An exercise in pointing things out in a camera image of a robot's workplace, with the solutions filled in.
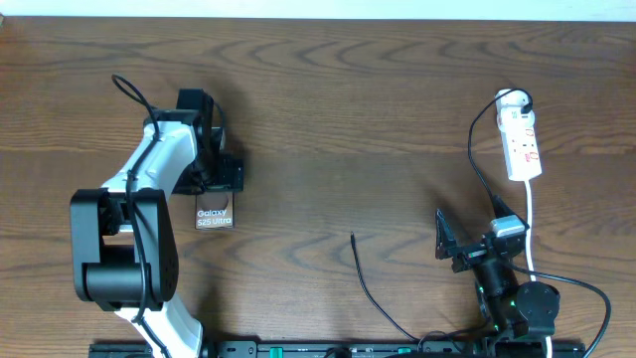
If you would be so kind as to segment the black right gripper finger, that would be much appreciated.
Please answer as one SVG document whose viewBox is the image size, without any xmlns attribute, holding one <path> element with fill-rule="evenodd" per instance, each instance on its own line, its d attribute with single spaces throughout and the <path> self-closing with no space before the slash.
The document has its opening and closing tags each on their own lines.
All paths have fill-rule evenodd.
<svg viewBox="0 0 636 358">
<path fill-rule="evenodd" d="M 436 244 L 435 257 L 438 260 L 452 258 L 457 252 L 457 241 L 440 209 L 435 213 Z"/>
<path fill-rule="evenodd" d="M 491 203 L 496 219 L 517 215 L 517 213 L 513 211 L 499 195 L 494 195 Z"/>
</svg>

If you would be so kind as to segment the Galaxy S25 Ultra smartphone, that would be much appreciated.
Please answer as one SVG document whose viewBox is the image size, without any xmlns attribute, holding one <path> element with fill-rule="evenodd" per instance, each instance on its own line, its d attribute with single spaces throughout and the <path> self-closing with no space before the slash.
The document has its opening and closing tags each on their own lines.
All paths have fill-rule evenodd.
<svg viewBox="0 0 636 358">
<path fill-rule="evenodd" d="M 233 192 L 206 192 L 196 197 L 197 230 L 230 229 L 234 226 Z"/>
</svg>

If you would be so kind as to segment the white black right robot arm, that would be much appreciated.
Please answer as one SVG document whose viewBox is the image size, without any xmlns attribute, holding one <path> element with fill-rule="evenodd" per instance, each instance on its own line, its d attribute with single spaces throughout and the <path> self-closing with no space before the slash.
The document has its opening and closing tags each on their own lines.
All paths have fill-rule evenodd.
<svg viewBox="0 0 636 358">
<path fill-rule="evenodd" d="M 492 331 L 484 336 L 488 354 L 495 355 L 513 342 L 541 348 L 556 331 L 559 292 L 539 281 L 518 282 L 512 259 L 525 250 L 530 225 L 499 197 L 495 214 L 490 231 L 480 241 L 461 246 L 443 213 L 437 211 L 435 257 L 451 259 L 455 273 L 474 273 L 482 311 L 492 322 Z"/>
</svg>

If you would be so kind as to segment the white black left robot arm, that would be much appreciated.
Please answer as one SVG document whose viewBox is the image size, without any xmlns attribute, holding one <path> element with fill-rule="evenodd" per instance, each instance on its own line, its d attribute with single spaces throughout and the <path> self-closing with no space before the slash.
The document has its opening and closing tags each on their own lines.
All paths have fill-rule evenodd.
<svg viewBox="0 0 636 358">
<path fill-rule="evenodd" d="M 220 106 L 156 110 L 139 146 L 112 178 L 70 202 L 78 297 L 130 323 L 153 357 L 215 357 L 177 292 L 179 261 L 168 201 L 174 194 L 239 192 L 241 160 L 225 153 Z"/>
</svg>

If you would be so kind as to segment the white usb charger adapter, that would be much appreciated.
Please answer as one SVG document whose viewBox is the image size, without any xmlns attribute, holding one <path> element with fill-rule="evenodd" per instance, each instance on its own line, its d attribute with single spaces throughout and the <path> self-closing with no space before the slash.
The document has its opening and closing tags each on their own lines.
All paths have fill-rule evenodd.
<svg viewBox="0 0 636 358">
<path fill-rule="evenodd" d="M 523 90 L 501 89 L 495 99 L 497 125 L 501 132 L 534 126 L 536 117 L 531 97 Z"/>
</svg>

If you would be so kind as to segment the white power strip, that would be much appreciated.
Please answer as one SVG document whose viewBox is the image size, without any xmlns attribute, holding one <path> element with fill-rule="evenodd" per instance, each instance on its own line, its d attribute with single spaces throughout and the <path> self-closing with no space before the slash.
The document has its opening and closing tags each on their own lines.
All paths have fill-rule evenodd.
<svg viewBox="0 0 636 358">
<path fill-rule="evenodd" d="M 501 132 L 508 178 L 526 182 L 542 174 L 540 150 L 535 125 L 512 132 Z"/>
</svg>

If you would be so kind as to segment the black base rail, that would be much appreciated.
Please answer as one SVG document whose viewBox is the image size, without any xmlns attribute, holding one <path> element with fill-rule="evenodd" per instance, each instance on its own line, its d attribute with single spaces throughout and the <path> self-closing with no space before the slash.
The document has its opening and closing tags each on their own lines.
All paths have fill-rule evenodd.
<svg viewBox="0 0 636 358">
<path fill-rule="evenodd" d="M 487 354 L 474 344 L 463 348 L 462 342 L 455 345 L 448 341 L 427 341 L 417 344 L 397 343 L 256 343 L 253 341 L 224 341 L 204 348 L 200 357 L 212 358 L 381 358 L 381 357 L 546 357 L 541 344 L 500 342 L 495 346 L 496 356 Z M 583 357 L 583 344 L 572 342 L 553 343 L 556 358 Z M 95 343 L 88 347 L 89 358 L 133 358 L 154 357 L 151 347 L 141 343 Z"/>
</svg>

